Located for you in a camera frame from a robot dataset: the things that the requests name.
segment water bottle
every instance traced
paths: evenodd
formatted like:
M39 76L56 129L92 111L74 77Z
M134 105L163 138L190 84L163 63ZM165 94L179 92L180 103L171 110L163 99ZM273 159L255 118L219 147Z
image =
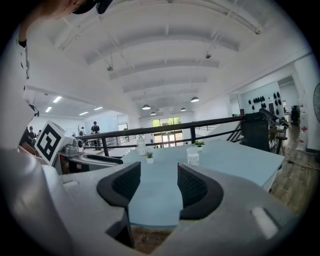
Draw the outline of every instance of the water bottle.
M301 128L300 135L299 135L299 144L296 147L299 151L305 151L307 148L308 142L308 128L305 126Z
M145 139L141 135L139 136L139 139L137 140L137 144L138 144L139 156L145 156L147 154L147 148L146 148Z

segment table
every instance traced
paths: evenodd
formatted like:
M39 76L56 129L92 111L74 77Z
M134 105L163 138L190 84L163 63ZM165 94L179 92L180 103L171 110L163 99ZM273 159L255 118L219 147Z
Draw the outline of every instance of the table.
M102 139L90 138L90 139L87 139L85 143L88 143L88 146L91 147L93 145L93 142L96 142L97 146L100 146L102 144Z
M141 183L129 204L132 225L173 228L183 209L178 188L178 163L187 163L187 148L194 145L155 148L154 163L132 150L124 163L141 162ZM199 152L199 165L248 179L269 191L284 157L225 140L208 141Z

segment white ceiling beam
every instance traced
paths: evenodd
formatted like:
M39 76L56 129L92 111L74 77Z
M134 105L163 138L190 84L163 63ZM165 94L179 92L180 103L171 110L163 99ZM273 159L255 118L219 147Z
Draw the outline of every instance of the white ceiling beam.
M205 85L207 83L208 79L207 77L204 76L195 76L192 78L192 83L195 84L200 84L200 85ZM144 92L146 89L150 88L156 88L156 87L164 87L164 86L176 86L176 85L185 85L189 83L189 78L188 77L180 77L176 79L162 79L162 80L156 80L156 81L148 81L145 84L128 84L122 87L123 92L125 94L131 93L131 92L137 92L137 91L142 91Z
M127 11L134 11L137 8L143 8L144 5L142 5L140 2L137 2L139 4L127 4L129 2L136 2L136 1L120 1L117 3L112 3L111 6L108 8L108 10L100 15L101 20L104 20L105 17L110 18L113 15L121 15L122 13L125 13ZM163 5L167 4L163 0L153 0L152 2L148 3L148 5ZM228 13L233 14L233 16L236 15L236 22L241 24L242 26L246 27L247 29L256 32L257 30L261 31L262 25L259 23L259 21L253 17L250 13L248 13L243 8L238 8L236 11L230 11L232 9L232 4L225 0L183 0L183 1L177 1L173 2L175 5L186 5L186 6L194 6L198 8L202 8L206 11L213 12L215 14L220 14L222 17L226 16ZM86 30L89 30L96 24L95 22L95 16L90 16L89 18L83 20L77 26L80 28L84 27L82 30L82 33L84 33ZM62 48L63 50L66 49L70 44L72 44L75 41L75 38L72 38L72 35L70 35L71 30L65 30L64 32L61 32L59 36L57 36L56 40L56 47Z
M220 62L214 59L204 61L200 68L219 68ZM155 69L163 68L174 68L174 67L198 67L198 63L194 58L185 58L185 59L167 59L165 62L164 59L156 60L153 62L145 62L135 65L134 70L131 67L125 67L118 69L117 72L110 72L110 80L118 79L120 77L128 76L135 73L145 72Z
M46 90L46 89L42 89L42 88L38 88L38 87L35 87L35 86L32 86L32 85L26 85L25 89L29 90L29 91L34 91L34 92L37 92L37 93L49 94L49 95L54 95L54 96L61 96L61 97L65 98L65 99L69 99L69 100L76 101L76 102L82 102L82 103L89 104L89 105L92 104L89 101L80 100L80 99L78 99L76 97L66 96L63 93L57 94L55 92L52 92L52 91L49 91L49 90Z
M151 110L156 110L156 109L161 109L161 108L166 108L166 107L175 107L175 106L179 106L190 109L189 106L190 104L192 104L190 102L191 99L186 98L185 100L181 100L178 101L176 103L173 103L172 98L157 98L151 101L148 101L148 99L146 101L144 101L142 104L139 104L138 102L136 102L136 104L138 105L138 107L140 108L140 106L142 107L143 104L149 104L151 106Z
M140 96L135 96L132 97L132 101L133 102L137 102L140 100L150 100L150 99L156 99L156 98L163 98L163 97L172 97L172 96L176 96L176 95L196 95L197 93L199 93L198 89L191 89L191 90L187 90L187 91L183 91L183 90L179 90L179 91L168 91L166 93L163 92L159 92L159 93L150 93L150 94L143 94Z
M102 23L102 16L99 15L98 16L98 20L99 20L99 25L101 27L101 29L105 32L107 38L111 38L112 40L112 43L113 43L113 46L115 48L115 52L120 52L120 55L122 57L122 59L125 61L125 63L128 65L128 66L131 66L132 69L135 69L135 66L131 63L131 61L129 59L126 59L123 55L123 48L120 46L120 43L119 43L119 40L117 40L117 38L112 35L103 25Z
M173 34L172 35L171 34L171 35L165 36L162 34L162 35L146 36L143 38L128 40L127 42L121 43L121 46L118 46L117 48L110 47L110 45L107 44L105 47L100 47L98 51L103 57L106 57L111 53L122 51L123 49L135 47L142 44L155 43L155 42L161 42L161 41L194 41L194 42L201 42L202 45L203 43L208 43L208 44L212 43L212 39L199 36L199 35L191 35L191 34L175 34L175 35ZM230 42L229 40L225 40L224 38L222 38L219 42L217 42L217 45L224 47L226 49L229 49L231 51L236 51L236 52L239 51L239 46L240 46L238 42ZM86 54L86 56L87 56L86 62L88 65L92 65L101 59L101 57L95 54L94 51Z

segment white wall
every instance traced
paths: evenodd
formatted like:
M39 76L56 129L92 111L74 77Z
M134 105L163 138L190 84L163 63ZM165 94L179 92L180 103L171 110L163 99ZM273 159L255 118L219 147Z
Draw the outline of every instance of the white wall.
M277 82L272 82L269 84L266 84L262 87L259 87L257 89L245 92L241 94L242 98L242 104L243 104L243 109L245 114L250 114L250 113L256 113L261 109L261 102L254 103L253 100L254 98L257 97L264 97L266 109L269 110L269 102L268 99L270 98L273 102L273 108L274 108L274 114L276 115L276 110L278 109L279 115L278 117L283 117L284 116L284 109L282 105L275 105L275 99L274 99L274 93L277 94L277 92L280 93L279 85Z
M280 86L281 100L286 101L286 109L291 111L292 106L299 105L298 91L294 83Z
M129 117L127 114L118 114L117 117L118 117L118 124L119 125L128 123Z
M221 133L225 133L225 132L229 132L229 131L234 131L237 128L238 124L239 124L239 121L220 123L220 124L217 125L217 127L214 130L212 130L211 132L209 132L205 136L214 135L214 134L221 134ZM231 135L231 133L220 135L220 136L217 136L217 137L201 139L201 141L204 141L204 142L209 142L209 141L214 141L214 140L226 141L229 138L230 135Z
M315 56L311 54L295 61L294 66L305 91L304 106L308 115L307 148L320 150L320 123L313 107L314 91L317 84L320 83L319 65Z
M128 116L128 129L141 128L140 120L137 115Z
M224 96L210 100L209 102L196 108L194 120L210 120L232 117L232 110L229 96Z
M235 115L240 115L239 102L237 100L231 101L231 113Z
M149 128L152 127L152 120L154 119L165 119L165 118L173 118L173 117L181 117L181 123L191 123L194 121L194 113L183 113L183 114L172 114L172 115L166 115L166 116L154 116L154 117L148 117L148 118L140 118L140 124L142 128ZM183 139L190 139L190 129L183 129L182 130ZM153 140L154 142L154 134L145 134L144 136L145 142L150 143L150 140Z
M69 136L72 135L72 132L75 132L75 135L78 136L78 125L80 126L80 129L82 126L85 126L84 119L39 116L32 119L32 121L28 124L28 128L32 126L33 132L38 134L38 131L43 130L48 120L63 128L66 131L66 134Z
M121 114L117 111L108 110L97 113L85 119L85 132L91 133L91 127L94 121L100 128L100 133L118 131L118 115Z

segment potted plant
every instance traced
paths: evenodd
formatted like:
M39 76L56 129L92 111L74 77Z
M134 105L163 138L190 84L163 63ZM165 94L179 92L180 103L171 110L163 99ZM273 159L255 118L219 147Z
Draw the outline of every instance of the potted plant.
M198 148L198 152L203 150L203 146L206 145L203 141L199 142L198 140L196 140L194 142L194 145Z
M148 164L154 163L154 153L153 152L147 152L146 153L146 161Z

